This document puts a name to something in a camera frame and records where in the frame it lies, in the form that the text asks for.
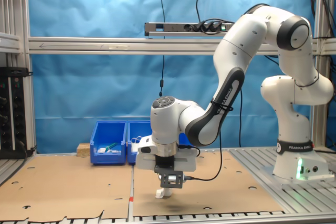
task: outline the blue plastic bin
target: blue plastic bin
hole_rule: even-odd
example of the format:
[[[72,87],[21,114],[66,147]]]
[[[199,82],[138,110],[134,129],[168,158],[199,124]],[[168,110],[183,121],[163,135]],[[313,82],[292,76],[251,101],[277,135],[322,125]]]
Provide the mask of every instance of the blue plastic bin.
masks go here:
[[[128,136],[127,136],[127,160],[129,164],[135,164],[136,152],[132,151],[132,138],[138,136],[144,137],[152,134],[150,121],[128,121],[127,123]],[[184,133],[180,134],[180,144],[191,145],[187,136]]]
[[[124,164],[126,161],[126,121],[97,121],[90,141],[91,163],[94,165]],[[99,148],[113,143],[118,153],[98,153]]]

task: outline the cardboard sheet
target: cardboard sheet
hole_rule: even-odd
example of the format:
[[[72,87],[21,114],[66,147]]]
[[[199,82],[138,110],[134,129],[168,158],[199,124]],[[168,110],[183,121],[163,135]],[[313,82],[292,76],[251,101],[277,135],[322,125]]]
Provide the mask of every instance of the cardboard sheet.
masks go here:
[[[127,218],[132,167],[89,157],[38,156],[0,187],[0,221]]]
[[[219,161],[219,152],[202,153],[197,158],[197,170],[186,174],[212,178],[218,171]],[[156,199],[157,189],[160,189],[157,174],[134,168],[134,216],[282,211],[229,152],[223,152],[222,171],[216,179],[208,182],[189,180],[182,189],[173,189],[170,198]]]

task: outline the metal rail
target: metal rail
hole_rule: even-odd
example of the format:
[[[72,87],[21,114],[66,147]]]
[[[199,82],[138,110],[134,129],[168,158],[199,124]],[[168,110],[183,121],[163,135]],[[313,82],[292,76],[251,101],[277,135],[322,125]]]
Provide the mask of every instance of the metal rail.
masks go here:
[[[46,55],[213,55],[220,39],[131,39],[29,37],[30,54]],[[317,41],[313,42],[317,53]],[[277,55],[262,44],[258,55]]]

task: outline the grated metal surface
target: grated metal surface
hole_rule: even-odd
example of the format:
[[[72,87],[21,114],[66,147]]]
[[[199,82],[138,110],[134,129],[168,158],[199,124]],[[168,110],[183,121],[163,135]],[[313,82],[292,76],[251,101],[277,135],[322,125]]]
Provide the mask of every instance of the grated metal surface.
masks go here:
[[[263,188],[282,205],[284,211],[278,212],[239,212],[231,214],[209,214],[209,215],[180,215],[180,216],[133,216],[133,202],[129,204],[129,215],[127,219],[64,219],[51,224],[109,224],[121,222],[138,223],[162,223],[162,222],[202,222],[202,223],[332,223],[336,222],[336,182],[331,183],[309,183],[306,185],[288,185],[282,190],[272,184],[264,173],[263,167],[273,166],[276,160],[276,150],[273,147],[265,148],[229,148],[229,151]],[[336,155],[320,153],[329,163],[336,163]],[[20,165],[18,160],[0,160],[0,181],[4,179],[11,170]],[[131,183],[131,196],[133,196],[133,176]],[[28,224],[26,221],[0,222],[0,224]]]

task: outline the blue backdrop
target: blue backdrop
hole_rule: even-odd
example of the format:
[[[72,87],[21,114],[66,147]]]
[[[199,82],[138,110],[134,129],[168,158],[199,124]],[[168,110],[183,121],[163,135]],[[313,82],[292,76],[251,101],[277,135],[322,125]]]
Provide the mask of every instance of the blue backdrop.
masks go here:
[[[163,0],[166,22],[197,22],[196,0]],[[267,3],[313,23],[309,0],[199,0],[201,19],[236,21]],[[145,22],[162,22],[160,0],[29,0],[31,36],[143,38]],[[89,142],[96,120],[149,120],[160,91],[162,56],[32,55],[37,150],[73,152]],[[277,118],[260,94],[282,74],[257,56],[243,86],[242,146],[274,146]],[[217,88],[211,56],[166,56],[164,95],[206,108]],[[222,127],[223,145],[238,146],[240,96]],[[309,107],[299,111],[309,115]]]

